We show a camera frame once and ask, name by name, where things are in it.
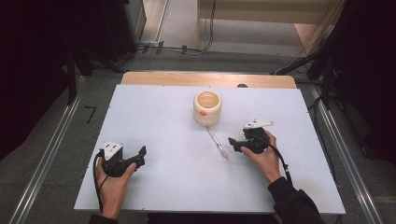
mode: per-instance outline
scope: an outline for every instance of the person's right hand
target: person's right hand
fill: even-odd
[[[276,138],[270,132],[265,132],[269,137],[270,144],[276,147]],[[268,147],[260,154],[255,154],[247,147],[241,147],[241,150],[246,156],[256,163],[268,184],[271,184],[280,178],[279,158],[271,147]]]

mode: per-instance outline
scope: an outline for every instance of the white table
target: white table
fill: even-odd
[[[212,127],[230,156],[224,160],[205,128],[192,117],[200,91],[223,100]],[[146,146],[146,165],[131,178],[123,209],[147,212],[273,213],[274,201],[255,165],[233,152],[228,137],[243,140],[242,126],[271,120],[294,187],[304,189],[321,214],[344,214],[323,151],[299,90],[119,85],[107,111],[75,209],[97,210],[92,160],[105,141],[121,142],[124,158]]]

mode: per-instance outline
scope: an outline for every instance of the aluminum rail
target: aluminum rail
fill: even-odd
[[[318,87],[311,86],[311,91],[315,98],[320,96],[320,90]],[[335,144],[335,148],[337,149],[338,155],[340,156],[341,162],[346,169],[346,174],[348,175],[352,187],[355,190],[356,196],[361,203],[361,209],[363,210],[364,215],[366,215],[367,221],[373,224],[384,223],[376,209],[374,200],[367,189],[363,178],[361,177],[358,167],[349,154],[347,144],[345,143],[344,138],[341,135],[334,118],[332,117],[332,112],[327,110],[323,103],[319,104],[319,111],[326,123],[330,136],[332,137],[332,140]]]
[[[35,201],[35,197],[40,191],[41,185],[44,182],[44,178],[46,177],[50,165],[52,164],[53,158],[58,151],[59,145],[62,143],[62,139],[64,138],[64,134],[69,126],[69,123],[76,112],[78,103],[81,99],[82,90],[85,87],[85,79],[85,77],[81,76],[78,80],[78,94],[76,99],[64,111],[61,121],[59,122],[54,135],[50,139],[49,145],[47,146],[41,161],[35,168],[33,176],[21,195],[20,202],[18,203],[18,206],[15,209],[11,220],[9,221],[9,224],[22,224],[27,218],[32,204]]]

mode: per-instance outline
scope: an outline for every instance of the black cable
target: black cable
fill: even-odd
[[[327,10],[326,10],[325,15],[322,17],[322,19],[320,20],[319,24],[315,27],[315,30],[314,30],[313,34],[314,34],[315,31],[318,29],[318,27],[320,26],[320,24],[322,23],[322,21],[324,20],[324,18],[327,16],[327,13],[328,13],[328,10],[329,10],[330,3],[331,3],[331,2],[332,2],[332,0],[329,2],[329,5],[327,6]],[[332,15],[330,16],[328,22],[326,23],[326,27],[327,27],[327,26],[329,25],[329,23],[331,22],[332,17],[335,15],[335,12],[336,12],[337,9],[340,7],[340,5],[341,5],[341,1],[338,3],[338,5],[337,5],[337,7],[335,8],[334,12],[333,12]],[[298,59],[300,59],[300,58],[304,58],[304,57],[300,57],[300,55],[301,55],[306,49],[308,49],[309,47],[315,45],[318,41],[319,41],[319,38],[318,38],[314,43],[310,44],[309,46],[304,47],[300,52],[298,52],[294,57],[292,57],[292,58],[289,60],[289,62],[287,63],[287,65],[285,65],[285,66],[279,68],[279,69],[276,70],[276,71],[279,71],[279,70],[281,70],[282,68],[285,68],[285,67],[287,67],[287,66],[290,66],[291,64],[294,64],[294,63],[295,63]]]
[[[95,185],[96,196],[98,197],[98,202],[99,202],[99,209],[100,209],[100,212],[102,213],[103,203],[102,203],[102,198],[100,197],[100,189],[98,186],[98,181],[97,181],[97,176],[96,176],[96,161],[99,157],[103,157],[102,151],[100,151],[98,154],[96,154],[95,159],[93,159],[92,172],[93,172],[93,183]]]
[[[328,163],[330,164],[330,169],[331,169],[331,172],[332,172],[332,179],[334,180],[335,183],[337,183],[337,177],[336,177],[336,174],[335,174],[334,165],[332,163],[332,158],[330,157],[329,150],[327,149],[326,144],[324,143],[324,138],[323,138],[322,132],[320,131],[320,128],[318,126],[318,115],[317,115],[317,113],[318,113],[318,105],[319,105],[319,102],[320,102],[321,99],[322,99],[322,96],[319,96],[315,100],[315,102],[311,106],[308,107],[308,110],[311,109],[311,108],[314,109],[314,128],[315,128],[315,131],[317,131],[317,134],[319,135],[319,139],[320,139],[320,141],[322,143],[322,146],[323,146],[323,151],[325,152],[327,160],[328,160]]]
[[[295,82],[296,82],[296,84],[310,84],[310,85],[316,85],[316,86],[319,86],[319,87],[322,87],[322,86],[323,86],[323,84],[322,84],[322,83],[320,83],[320,82],[317,82],[317,81],[310,81],[310,80],[307,80],[307,81],[305,81],[305,80],[296,80]]]
[[[299,70],[297,70],[297,68],[294,69],[294,71],[296,71],[298,74],[301,74],[301,73],[302,73],[302,72],[300,72]]]
[[[335,220],[335,224],[343,224],[343,216],[342,215],[338,215],[337,219]]]
[[[100,184],[99,192],[100,192],[100,190],[102,189],[103,184],[105,184],[105,181],[106,181],[106,180],[108,179],[108,177],[110,176],[110,173],[105,177],[105,179],[103,180],[102,184]]]
[[[213,1],[213,6],[212,6],[212,12],[210,15],[210,26],[209,26],[209,42],[205,46],[204,49],[182,49],[182,48],[173,48],[173,47],[161,47],[161,49],[171,49],[175,51],[179,51],[180,53],[183,54],[201,54],[210,49],[210,47],[213,44],[213,27],[214,27],[214,19],[215,19],[215,12],[216,12],[216,0]],[[148,49],[156,49],[158,48],[157,46],[149,46]]]
[[[289,166],[283,160],[283,157],[280,154],[279,150],[276,147],[274,147],[273,145],[271,145],[271,144],[268,144],[268,146],[270,146],[274,150],[275,154],[279,157],[280,161],[282,162],[282,166],[283,166],[283,170],[285,171],[286,178],[289,180],[291,185],[293,185],[293,182],[291,181],[291,175],[290,175],[290,172],[289,172]]]
[[[306,67],[306,64],[304,64],[304,67],[305,67],[306,70],[309,70],[309,68]]]
[[[125,59],[122,63],[117,64],[117,66],[118,66],[118,67],[123,67],[126,63],[128,63],[128,61],[129,61],[133,56],[135,56],[137,53],[140,53],[140,52],[141,52],[140,50],[143,50],[143,48],[140,49],[139,47],[137,47],[137,49],[136,49],[136,51],[135,51],[134,53],[125,55],[124,58],[126,58],[126,59]]]

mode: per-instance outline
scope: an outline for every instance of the wire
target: wire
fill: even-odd
[[[208,51],[210,49],[210,47],[212,46],[212,44],[213,44],[213,33],[214,33],[213,32],[213,27],[214,27],[214,19],[215,19],[215,12],[216,12],[216,1],[217,0],[213,1],[212,12],[211,12],[211,15],[210,15],[210,23],[209,23],[210,24],[209,25],[210,36],[209,36],[209,42],[207,43],[207,45],[205,46],[204,49],[181,49],[181,48],[172,48],[172,47],[161,47],[161,49],[172,50],[172,51],[179,52],[179,53],[182,53],[182,54],[191,54],[191,55],[202,54],[202,53]],[[157,49],[157,48],[158,48],[158,46],[149,46],[146,49]]]
[[[311,109],[311,108],[314,109],[314,128],[315,128],[315,131],[317,131],[317,134],[319,135],[320,142],[322,143],[322,146],[323,146],[323,151],[326,154],[326,158],[327,158],[327,160],[328,160],[328,162],[330,164],[330,169],[331,169],[331,172],[332,172],[332,179],[334,180],[334,182],[337,185],[339,185],[338,182],[337,182],[337,176],[335,174],[334,165],[332,163],[332,158],[330,157],[329,150],[327,149],[326,144],[324,143],[324,138],[323,138],[322,132],[320,131],[320,128],[318,126],[318,115],[317,115],[317,113],[318,113],[318,105],[319,105],[319,102],[320,102],[321,99],[322,99],[322,96],[319,96],[315,100],[315,102],[311,106],[308,107],[308,110]]]
[[[102,151],[100,151],[98,154],[96,154],[95,159],[93,159],[93,166],[92,166],[93,184],[95,185],[96,196],[98,197],[99,209],[101,212],[103,211],[103,203],[102,203],[102,198],[100,197],[100,189],[98,186],[98,181],[97,181],[97,176],[96,176],[96,161],[99,157],[102,157],[102,156],[103,156]]]
[[[308,67],[306,67],[306,64],[304,64],[304,67],[305,67],[305,69],[306,69],[306,70],[309,70],[309,68],[308,68]]]
[[[335,224],[343,224],[343,216],[342,215],[338,215],[337,219],[335,220]]]
[[[298,74],[301,74],[302,72],[300,72],[297,68],[294,69],[294,71],[296,71]]]
[[[198,27],[198,29],[200,29],[198,32],[198,34],[200,34],[201,33],[201,21],[199,21],[200,22],[200,25],[199,25],[199,27]],[[204,33],[204,36],[206,36],[206,31],[207,31],[207,29],[206,29],[206,26],[207,26],[207,17],[205,16],[205,27],[204,27],[204,30],[205,30],[205,33]]]
[[[122,63],[117,64],[117,67],[123,67],[126,63],[128,63],[128,61],[129,61],[133,56],[135,56],[135,55],[138,54],[138,53],[142,53],[142,52],[143,52],[142,49],[137,49],[136,52],[127,55],[125,61],[122,62]]]
[[[311,38],[309,38],[309,40],[307,41],[307,43],[309,43],[309,41],[312,39],[312,36],[314,35],[315,31],[318,29],[318,27],[320,26],[320,24],[323,22],[324,18],[327,16],[328,11],[329,11],[329,8],[330,8],[330,3],[331,3],[331,2],[332,2],[332,0],[329,2],[329,5],[327,6],[327,10],[326,10],[325,15],[322,17],[322,19],[320,20],[319,24],[315,27],[314,32],[312,33]],[[329,20],[328,20],[327,23],[326,23],[326,27],[327,27],[327,26],[329,25],[329,23],[331,22],[332,17],[335,15],[335,12],[337,11],[337,9],[341,6],[341,2],[342,2],[342,1],[340,1],[340,2],[338,3],[338,5],[337,5],[337,7],[335,8],[334,12],[333,12],[332,15],[330,16]],[[312,44],[310,44],[310,45],[304,47],[300,52],[298,52],[294,57],[292,57],[292,58],[288,61],[287,65],[285,65],[285,66],[283,66],[283,67],[277,69],[277,70],[275,71],[275,73],[274,73],[274,76],[276,75],[276,73],[277,73],[278,71],[280,71],[280,70],[282,70],[282,69],[284,69],[284,68],[286,68],[286,67],[292,65],[292,64],[295,63],[298,59],[300,59],[300,58],[306,58],[306,57],[300,57],[300,55],[303,54],[303,52],[306,51],[308,48],[310,48],[310,47],[312,47],[313,45],[317,44],[318,41],[319,41],[320,39],[321,39],[321,38],[318,38],[318,39],[317,39],[316,41],[314,41]]]
[[[110,176],[110,173],[108,173],[108,175],[105,177],[105,179],[103,180],[103,182],[102,182],[102,184],[100,184],[100,187],[99,187],[99,192],[100,192],[100,190],[102,189],[102,186],[103,186],[103,184],[105,184],[105,181],[108,179],[108,177]]]
[[[282,162],[282,166],[283,166],[283,169],[285,170],[286,178],[293,185],[293,182],[291,181],[291,175],[289,172],[289,166],[283,160],[282,154],[280,154],[279,150],[276,147],[274,147],[273,145],[271,145],[267,139],[261,138],[260,136],[257,136],[256,134],[253,134],[252,136],[262,140],[263,142],[268,144],[269,147],[272,148],[272,150],[275,152],[275,154],[279,157],[280,161]]]
[[[311,81],[311,80],[307,80],[307,81],[305,81],[305,80],[296,80],[295,82],[296,82],[296,84],[310,84],[310,85],[316,85],[316,86],[320,86],[320,87],[323,86],[323,84],[320,83],[320,82],[318,82],[318,81]]]

